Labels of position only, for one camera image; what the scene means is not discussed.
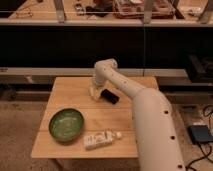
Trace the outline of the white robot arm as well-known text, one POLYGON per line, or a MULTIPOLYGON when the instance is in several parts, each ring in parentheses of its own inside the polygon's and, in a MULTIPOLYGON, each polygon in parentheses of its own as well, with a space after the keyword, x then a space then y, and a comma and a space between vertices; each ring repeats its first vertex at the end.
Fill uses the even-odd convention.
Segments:
POLYGON ((90 95, 97 99, 109 81, 132 100, 140 171, 186 171, 169 100, 159 90, 133 81, 116 69, 115 59, 96 62, 90 95))

